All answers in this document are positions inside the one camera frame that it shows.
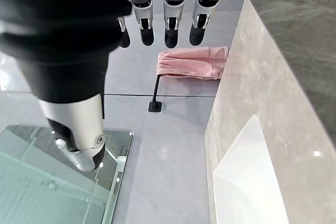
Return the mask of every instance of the silver joint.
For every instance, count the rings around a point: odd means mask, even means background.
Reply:
[[[207,27],[210,19],[212,19],[213,15],[216,11],[216,7],[219,4],[219,1],[214,6],[204,7],[204,6],[200,5],[200,2],[198,0],[195,0],[194,10],[193,10],[193,26],[194,26],[194,28],[197,28],[197,24],[198,24],[200,14],[206,15],[205,23],[204,23],[202,28],[205,29]]]
[[[165,27],[169,30],[169,20],[170,18],[176,18],[174,30],[178,30],[180,21],[182,20],[184,1],[179,5],[170,5],[166,0],[163,0],[163,18],[165,22]]]
[[[141,30],[143,30],[143,26],[141,23],[142,19],[148,20],[148,29],[151,29],[153,26],[153,0],[150,1],[149,6],[147,7],[136,7],[133,5],[135,18],[139,24]]]
[[[67,148],[67,143],[63,139],[55,140],[57,148],[79,169],[84,172],[90,172],[95,169],[93,157],[103,148],[104,140],[99,148],[89,148],[71,152]]]
[[[119,26],[121,28],[121,31],[124,32],[126,30],[125,18],[124,17],[119,17],[118,22],[119,22]]]

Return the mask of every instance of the tile grout line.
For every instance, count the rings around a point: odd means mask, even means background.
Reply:
[[[1,93],[6,93],[6,94],[32,94],[29,91],[13,91],[13,90],[1,90]],[[152,97],[152,94],[118,94],[118,93],[106,93],[104,95],[108,96],[120,96],[120,97]],[[190,97],[190,98],[214,98],[216,97],[215,95],[179,95],[179,94],[172,94],[172,95],[157,95],[156,97]]]

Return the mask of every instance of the robotic finger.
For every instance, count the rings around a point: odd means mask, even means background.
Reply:
[[[119,24],[120,31],[122,32],[122,38],[121,38],[119,46],[123,48],[127,48],[129,47],[131,40],[130,40],[130,36],[126,28],[125,18],[119,17],[118,24]]]
[[[163,0],[164,42],[168,48],[174,48],[177,44],[183,6],[184,0]]]
[[[220,0],[195,0],[193,10],[193,23],[190,30],[189,41],[198,46],[203,38],[205,29],[213,17]]]
[[[153,0],[131,0],[135,18],[139,24],[141,41],[150,46],[154,42]]]

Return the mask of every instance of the robotic arm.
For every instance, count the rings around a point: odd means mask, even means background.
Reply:
[[[184,0],[164,1],[165,43],[177,43]],[[190,32],[199,45],[219,0],[196,0]],[[127,47],[133,7],[143,43],[154,41],[152,0],[0,0],[0,49],[16,58],[55,144],[82,171],[104,157],[104,79],[109,52]]]

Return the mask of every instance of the gray tile floor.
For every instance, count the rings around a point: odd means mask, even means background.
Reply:
[[[222,0],[201,46],[230,47],[244,0]],[[188,42],[194,0],[186,0],[177,47]],[[157,55],[164,45],[162,0],[154,0],[151,47],[140,42],[134,16],[126,18],[131,46],[110,55],[106,130],[134,132],[114,224],[209,223],[204,130],[217,81],[162,78],[163,111],[149,113]],[[14,60],[0,55],[0,131],[10,124],[47,125]]]

